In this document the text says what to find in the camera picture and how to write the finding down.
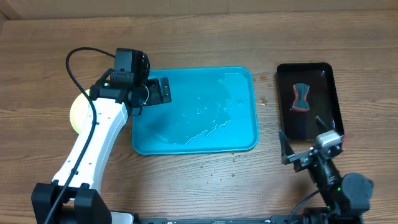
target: black tray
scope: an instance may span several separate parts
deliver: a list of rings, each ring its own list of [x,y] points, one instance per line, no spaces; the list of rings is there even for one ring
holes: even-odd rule
[[[333,128],[344,135],[335,79],[328,63],[281,64],[277,67],[276,79],[282,129],[289,139],[314,140],[321,134],[315,122],[316,116],[319,116],[330,129]],[[308,91],[305,85],[296,85],[297,83],[308,85]],[[298,101],[304,105],[302,106],[304,109],[293,107],[293,105],[298,105]]]

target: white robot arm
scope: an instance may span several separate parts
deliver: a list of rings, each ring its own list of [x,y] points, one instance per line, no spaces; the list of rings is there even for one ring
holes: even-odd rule
[[[84,183],[90,185],[89,189],[95,189],[100,194],[106,162],[108,161],[116,136],[118,136],[121,128],[126,124],[129,115],[124,103],[116,103],[114,99],[98,98],[93,103],[97,112],[97,125],[69,187],[79,188]],[[90,107],[83,129],[71,153],[53,178],[53,181],[58,180],[59,186],[65,184],[70,171],[76,164],[90,133],[92,122],[93,112]]]
[[[77,87],[84,92],[69,68],[69,58],[79,50],[94,50],[115,58],[109,69],[90,88],[90,108],[83,129],[61,169],[51,184],[38,183],[32,193],[37,223],[121,223],[131,224],[136,215],[112,212],[103,202],[101,181],[113,144],[133,108],[171,102],[167,78],[150,79],[147,55],[138,50],[117,49],[116,55],[82,47],[67,56],[67,70]],[[93,111],[96,121],[93,125]],[[74,200],[74,206],[63,206]]]

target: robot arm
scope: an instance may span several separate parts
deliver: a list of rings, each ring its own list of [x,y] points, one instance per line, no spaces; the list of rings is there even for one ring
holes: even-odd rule
[[[89,189],[95,189],[100,194],[102,176],[109,154],[116,136],[126,124],[129,115],[125,104],[116,103],[114,99],[98,98],[93,103],[97,112],[97,126],[77,169],[77,173],[72,178],[69,186],[79,188],[82,184],[88,184]],[[58,180],[59,186],[63,186],[67,181],[70,171],[75,165],[90,133],[92,122],[93,112],[90,109],[71,153],[53,178],[53,181]]]
[[[357,173],[340,176],[332,159],[343,152],[343,136],[329,128],[317,116],[318,129],[324,131],[309,151],[296,155],[285,134],[280,131],[282,164],[293,164],[294,171],[308,169],[326,208],[305,208],[302,223],[362,224],[362,214],[370,209],[373,182]]]
[[[32,205],[37,223],[120,223],[131,224],[137,216],[131,213],[111,212],[100,197],[101,181],[113,144],[126,124],[133,108],[171,102],[167,78],[148,80],[149,60],[138,50],[117,49],[116,56],[102,50],[83,47],[72,50],[68,59],[79,50],[95,50],[115,57],[114,69],[109,69],[90,88],[90,100],[96,109],[93,128],[93,110],[89,110],[81,133],[61,169],[51,184],[37,184],[32,193]],[[64,206],[74,200],[74,206]]]

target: blue tray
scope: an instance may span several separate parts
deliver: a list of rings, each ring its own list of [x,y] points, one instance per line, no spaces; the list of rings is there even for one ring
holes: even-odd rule
[[[169,78],[172,102],[132,119],[132,146],[143,155],[246,151],[258,142],[254,88],[243,67],[152,70]]]

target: yellow ball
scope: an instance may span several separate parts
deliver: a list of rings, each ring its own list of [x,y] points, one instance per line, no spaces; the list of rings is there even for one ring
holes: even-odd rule
[[[87,95],[90,95],[90,90],[86,90],[86,93]],[[85,123],[88,113],[88,105],[88,100],[82,93],[80,93],[80,95],[75,99],[75,101],[72,103],[72,107],[70,108],[70,124],[78,134],[80,134],[80,131]]]

